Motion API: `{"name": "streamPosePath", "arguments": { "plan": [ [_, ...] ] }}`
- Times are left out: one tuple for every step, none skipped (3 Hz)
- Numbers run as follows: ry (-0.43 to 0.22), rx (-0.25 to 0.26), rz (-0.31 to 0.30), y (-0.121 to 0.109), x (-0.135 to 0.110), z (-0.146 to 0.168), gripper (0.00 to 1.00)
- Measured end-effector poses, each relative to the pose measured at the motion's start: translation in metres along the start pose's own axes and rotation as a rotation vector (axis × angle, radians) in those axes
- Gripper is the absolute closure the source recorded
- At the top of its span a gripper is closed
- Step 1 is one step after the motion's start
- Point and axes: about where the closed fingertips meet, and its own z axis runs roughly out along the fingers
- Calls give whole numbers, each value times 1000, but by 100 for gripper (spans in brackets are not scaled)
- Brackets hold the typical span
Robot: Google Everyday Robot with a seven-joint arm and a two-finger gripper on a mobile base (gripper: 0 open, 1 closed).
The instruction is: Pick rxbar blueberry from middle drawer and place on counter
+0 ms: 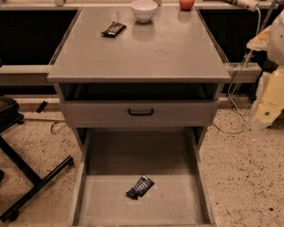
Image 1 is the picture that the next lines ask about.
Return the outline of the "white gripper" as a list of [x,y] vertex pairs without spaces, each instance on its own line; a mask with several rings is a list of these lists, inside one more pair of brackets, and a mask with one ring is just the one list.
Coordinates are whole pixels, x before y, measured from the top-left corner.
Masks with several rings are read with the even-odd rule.
[[263,94],[250,120],[254,130],[270,127],[284,110],[284,65],[279,65],[272,73],[263,73]]

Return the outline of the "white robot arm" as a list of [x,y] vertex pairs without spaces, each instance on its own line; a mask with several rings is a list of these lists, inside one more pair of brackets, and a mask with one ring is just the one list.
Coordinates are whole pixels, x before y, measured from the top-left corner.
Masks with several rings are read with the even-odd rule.
[[252,106],[250,127],[262,130],[271,126],[284,110],[284,9],[247,47],[266,51],[268,60],[277,65],[272,74],[264,73],[260,78],[257,99]]

